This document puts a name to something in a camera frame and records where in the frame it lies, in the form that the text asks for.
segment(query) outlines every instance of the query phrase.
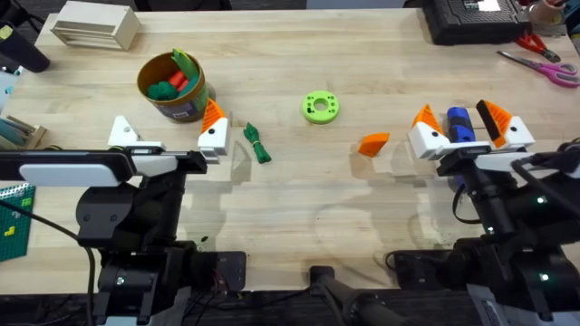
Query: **cup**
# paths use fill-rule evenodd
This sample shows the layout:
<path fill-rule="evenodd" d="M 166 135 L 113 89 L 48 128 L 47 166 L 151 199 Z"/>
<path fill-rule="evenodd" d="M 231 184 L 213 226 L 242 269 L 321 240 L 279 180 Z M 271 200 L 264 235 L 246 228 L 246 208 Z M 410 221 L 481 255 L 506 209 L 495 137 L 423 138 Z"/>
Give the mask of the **cup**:
<path fill-rule="evenodd" d="M 170 101 L 155 101 L 147 96 L 147 89 L 155 83 L 168 81 L 175 72 L 179 71 L 178 65 L 171 59 L 173 53 L 163 53 L 149 60 L 139 71 L 137 87 L 141 94 L 161 114 L 172 121 L 191 122 L 203 118 L 208 105 L 208 86 L 206 78 L 198 61 L 188 54 L 189 59 L 198 67 L 199 79 L 195 87 L 185 95 Z"/>

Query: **white box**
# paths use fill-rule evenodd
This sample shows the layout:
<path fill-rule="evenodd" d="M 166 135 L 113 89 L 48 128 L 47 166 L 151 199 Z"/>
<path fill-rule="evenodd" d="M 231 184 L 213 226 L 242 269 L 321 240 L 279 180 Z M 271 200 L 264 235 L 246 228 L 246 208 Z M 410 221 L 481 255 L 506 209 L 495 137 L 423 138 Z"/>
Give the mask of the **white box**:
<path fill-rule="evenodd" d="M 51 31 L 66 45 L 127 51 L 139 26 L 127 5 L 67 1 Z"/>

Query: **orange plastic piece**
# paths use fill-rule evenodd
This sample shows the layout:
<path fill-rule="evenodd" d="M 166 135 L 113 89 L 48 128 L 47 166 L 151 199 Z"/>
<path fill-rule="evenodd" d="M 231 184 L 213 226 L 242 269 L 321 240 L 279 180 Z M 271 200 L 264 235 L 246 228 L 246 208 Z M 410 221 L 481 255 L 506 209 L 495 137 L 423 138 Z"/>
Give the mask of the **orange plastic piece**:
<path fill-rule="evenodd" d="M 496 104 L 485 100 L 479 101 L 476 108 L 478 109 L 483 123 L 486 125 L 486 129 L 488 130 L 494 146 L 499 149 L 506 143 L 504 135 L 509 127 L 511 114 L 507 113 Z"/>
<path fill-rule="evenodd" d="M 219 105 L 213 100 L 208 98 L 208 106 L 206 106 L 206 112 L 203 114 L 203 121 L 201 122 L 201 132 L 204 133 L 209 127 L 211 127 L 219 118 L 225 118 L 226 115 L 224 111 L 221 110 Z"/>
<path fill-rule="evenodd" d="M 359 153 L 366 155 L 368 157 L 374 158 L 382 149 L 384 144 L 389 141 L 389 133 L 381 132 L 366 136 L 362 139 L 359 145 Z"/>
<path fill-rule="evenodd" d="M 431 107 L 429 106 L 429 104 L 425 104 L 425 106 L 423 106 L 423 108 L 419 111 L 411 127 L 415 127 L 415 124 L 417 124 L 417 122 L 424 122 L 429 127 L 435 129 L 435 131 L 437 131 L 438 133 L 443 134 L 443 131 L 441 130 L 441 127 L 439 126 L 437 119 L 435 119 L 435 116 L 433 115 L 433 112 L 431 111 Z"/>

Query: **wooden table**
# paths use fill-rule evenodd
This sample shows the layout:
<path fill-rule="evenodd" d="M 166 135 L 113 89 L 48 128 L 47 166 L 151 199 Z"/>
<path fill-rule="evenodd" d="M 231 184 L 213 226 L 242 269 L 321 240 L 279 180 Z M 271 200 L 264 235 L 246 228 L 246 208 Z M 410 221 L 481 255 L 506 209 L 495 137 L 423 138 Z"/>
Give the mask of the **wooden table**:
<path fill-rule="evenodd" d="M 179 47 L 195 55 L 217 102 L 231 112 L 229 156 L 188 178 L 179 238 L 203 250 L 247 253 L 246 288 L 297 289 L 313 264 L 329 264 L 353 287 L 396 286 L 384 256 L 396 249 L 450 247 L 481 226 L 451 215 L 453 192 L 436 164 L 414 158 L 406 132 L 425 103 L 441 118 L 464 106 L 488 139 L 475 104 L 486 99 L 521 116 L 552 150 L 578 136 L 580 92 L 495 54 L 541 60 L 515 44 L 434 46 L 421 12 L 411 9 L 138 14 L 129 52 L 64 46 L 38 38 L 52 60 L 25 73 L 5 114 L 48 128 L 44 145 L 105 149 L 116 115 L 168 149 L 195 149 L 199 122 L 174 124 L 139 94 L 139 68 Z M 565 62 L 580 64 L 566 38 L 545 39 Z M 306 93 L 333 92 L 338 118 L 312 125 L 300 111 Z M 273 161 L 259 165 L 242 129 L 251 121 Z M 390 132 L 377 158 L 356 153 L 369 133 Z M 34 212 L 73 231 L 81 188 L 37 188 Z M 471 205 L 460 209 L 474 217 Z M 205 243 L 199 240 L 208 236 Z M 567 249 L 580 262 L 578 247 Z M 28 255 L 0 263 L 1 293 L 84 292 L 87 258 L 75 242 L 33 223 Z"/>

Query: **green ring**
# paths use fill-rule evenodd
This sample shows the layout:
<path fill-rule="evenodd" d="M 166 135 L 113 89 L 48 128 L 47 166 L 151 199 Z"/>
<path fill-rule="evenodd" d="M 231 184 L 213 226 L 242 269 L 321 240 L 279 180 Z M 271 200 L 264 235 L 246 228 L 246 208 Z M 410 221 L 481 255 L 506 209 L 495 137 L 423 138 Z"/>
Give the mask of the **green ring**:
<path fill-rule="evenodd" d="M 314 105 L 322 103 L 326 110 L 318 110 Z M 340 107 L 336 96 L 329 91 L 313 91 L 302 101 L 302 114 L 316 124 L 325 124 L 336 118 Z"/>

